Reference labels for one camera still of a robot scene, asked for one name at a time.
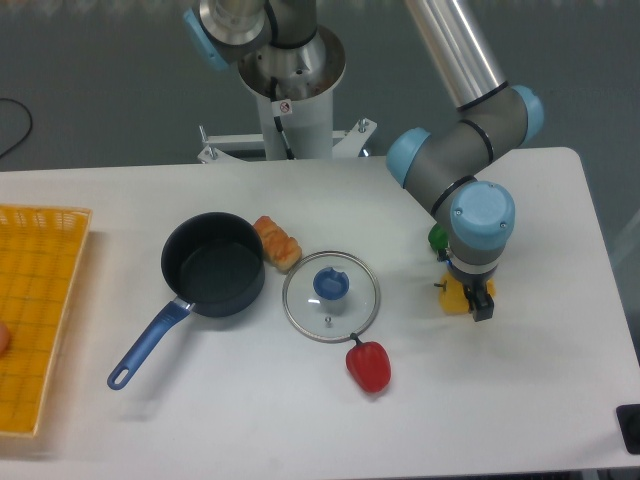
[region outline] yellow object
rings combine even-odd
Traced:
[[[447,272],[440,280],[441,285],[446,287],[440,289],[440,306],[447,315],[460,315],[463,313],[469,313],[469,301],[464,296],[464,289],[462,284],[453,278],[453,276]],[[493,279],[487,282],[487,292],[492,297],[496,294],[496,287],[493,283]]]
[[[0,435],[34,436],[91,210],[0,205]]]

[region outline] lid rim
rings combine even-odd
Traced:
[[[374,288],[375,302],[373,305],[373,310],[369,314],[369,317],[367,318],[367,320],[353,332],[349,332],[347,335],[343,335],[339,337],[323,337],[321,335],[317,335],[313,332],[308,331],[306,328],[304,328],[302,325],[296,322],[295,318],[293,318],[293,314],[291,313],[291,310],[289,309],[289,305],[287,302],[287,291],[289,288],[289,284],[291,283],[291,279],[296,274],[296,272],[298,272],[303,265],[309,263],[310,261],[315,260],[316,258],[322,258],[322,257],[328,257],[328,256],[341,257],[356,263],[367,273],[367,275],[371,279],[371,283],[373,284],[373,288]],[[378,311],[380,310],[380,284],[378,282],[378,278],[376,277],[375,273],[373,273],[371,268],[369,268],[369,266],[365,262],[360,260],[358,257],[346,252],[340,252],[338,250],[324,250],[321,252],[312,253],[300,259],[294,265],[294,267],[289,271],[289,273],[287,274],[287,277],[284,280],[284,284],[282,285],[282,305],[284,307],[285,314],[289,319],[289,322],[294,326],[296,330],[302,333],[305,337],[321,343],[343,343],[351,340],[350,338],[351,333],[355,333],[357,335],[360,335],[361,333],[363,333],[367,328],[369,328],[369,326],[375,320],[378,314]]]

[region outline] croissant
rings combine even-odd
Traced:
[[[258,232],[267,260],[281,272],[287,272],[302,256],[298,241],[286,234],[268,216],[260,217],[253,227]]]

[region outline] black saucepan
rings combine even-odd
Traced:
[[[153,319],[113,370],[107,384],[123,388],[165,333],[190,312],[226,317],[248,307],[264,284],[262,242],[253,226],[213,212],[180,225],[162,250],[162,274],[177,297]]]

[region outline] glass lid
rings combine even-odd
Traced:
[[[380,307],[380,286],[371,269],[353,255],[318,252],[289,272],[282,302],[303,335],[319,342],[345,342],[373,322]]]

